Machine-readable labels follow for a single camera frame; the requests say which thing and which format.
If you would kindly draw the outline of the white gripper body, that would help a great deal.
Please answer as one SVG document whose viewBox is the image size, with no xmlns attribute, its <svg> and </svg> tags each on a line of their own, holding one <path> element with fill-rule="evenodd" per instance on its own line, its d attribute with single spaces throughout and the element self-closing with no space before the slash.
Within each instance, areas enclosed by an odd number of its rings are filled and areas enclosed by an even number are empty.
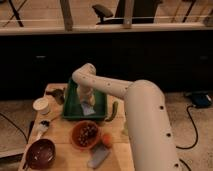
<svg viewBox="0 0 213 171">
<path fill-rule="evenodd" d="M 77 95 L 80 102 L 86 102 L 91 106 L 95 105 L 95 96 L 92 88 L 79 85 L 77 87 Z"/>
</svg>

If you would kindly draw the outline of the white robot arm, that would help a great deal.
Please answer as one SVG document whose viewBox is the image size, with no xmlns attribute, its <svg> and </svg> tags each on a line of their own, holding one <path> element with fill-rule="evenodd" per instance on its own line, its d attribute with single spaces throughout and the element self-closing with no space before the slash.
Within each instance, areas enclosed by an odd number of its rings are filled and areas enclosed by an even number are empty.
<svg viewBox="0 0 213 171">
<path fill-rule="evenodd" d="M 182 171 L 161 89 L 148 80 L 118 80 L 93 71 L 87 63 L 72 73 L 72 79 L 124 101 L 135 171 Z"/>
</svg>

